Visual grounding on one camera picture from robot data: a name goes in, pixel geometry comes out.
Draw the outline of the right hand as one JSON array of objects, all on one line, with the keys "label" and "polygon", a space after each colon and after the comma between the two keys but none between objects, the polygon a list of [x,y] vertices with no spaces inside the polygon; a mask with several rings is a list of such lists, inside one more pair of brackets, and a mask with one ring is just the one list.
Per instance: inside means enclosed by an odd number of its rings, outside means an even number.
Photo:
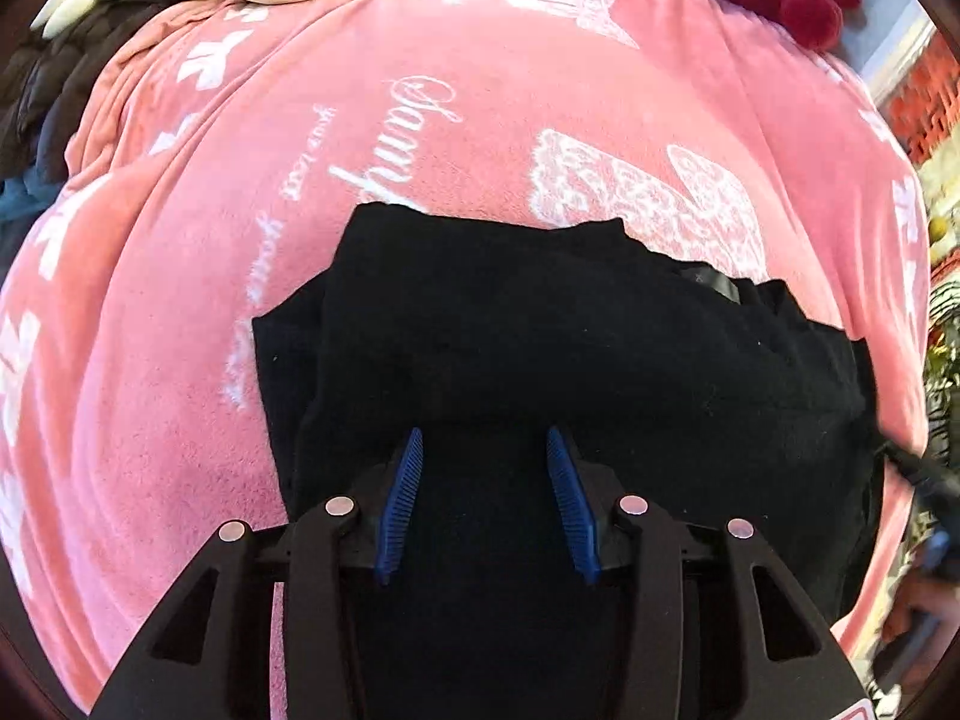
[{"label": "right hand", "polygon": [[911,555],[880,631],[872,681],[907,699],[926,684],[958,634],[958,546],[933,533]]}]

